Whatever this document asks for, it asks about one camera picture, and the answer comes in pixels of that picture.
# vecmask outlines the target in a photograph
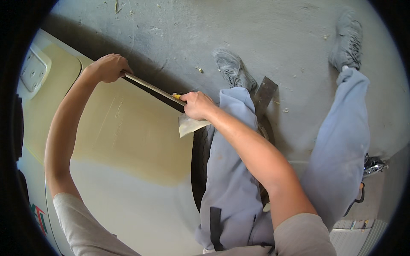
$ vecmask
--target hand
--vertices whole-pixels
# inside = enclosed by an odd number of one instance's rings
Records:
[[[196,120],[206,119],[207,114],[217,107],[213,100],[202,92],[181,95],[180,100],[187,102],[184,106],[185,113]]]
[[[133,74],[128,65],[128,60],[114,53],[99,58],[89,65],[86,70],[87,72],[84,72],[93,76],[97,82],[103,81],[104,83],[115,82],[119,77],[124,77],[125,73],[122,70]]]

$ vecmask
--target right hand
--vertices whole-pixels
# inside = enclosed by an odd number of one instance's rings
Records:
[[[180,96],[180,100],[186,101],[185,113],[192,119],[207,119],[207,114],[215,107],[214,101],[202,92],[190,92]]]

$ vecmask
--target person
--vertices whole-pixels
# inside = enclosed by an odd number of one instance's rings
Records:
[[[352,10],[337,22],[329,62],[340,72],[333,105],[319,129],[301,181],[285,157],[257,132],[249,91],[256,82],[241,59],[217,49],[214,59],[229,89],[220,105],[201,92],[182,95],[184,110],[216,128],[207,163],[207,183],[196,240],[209,255],[336,255],[329,231],[358,194],[370,135],[364,102],[369,80],[361,66],[362,26]],[[85,68],[52,121],[45,172],[60,225],[76,255],[139,255],[104,229],[84,205],[69,163],[84,106],[98,82],[131,72],[109,54]],[[264,213],[260,182],[271,210]]]

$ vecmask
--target black stripe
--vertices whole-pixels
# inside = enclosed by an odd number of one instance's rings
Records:
[[[209,210],[209,222],[211,231],[211,242],[215,251],[223,251],[224,248],[219,241],[222,235],[223,227],[221,225],[221,208],[211,207]]]

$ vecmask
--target shoelace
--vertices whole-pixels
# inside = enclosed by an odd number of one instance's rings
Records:
[[[239,78],[238,78],[238,73],[235,72],[233,69],[225,69],[223,71],[223,77],[229,81],[232,87],[237,86],[237,83],[239,83]]]
[[[349,45],[349,50],[347,52],[348,58],[352,62],[356,62],[360,65],[360,60],[359,60],[359,53],[361,49],[361,42],[359,38],[356,35],[351,35],[350,37],[350,45]]]

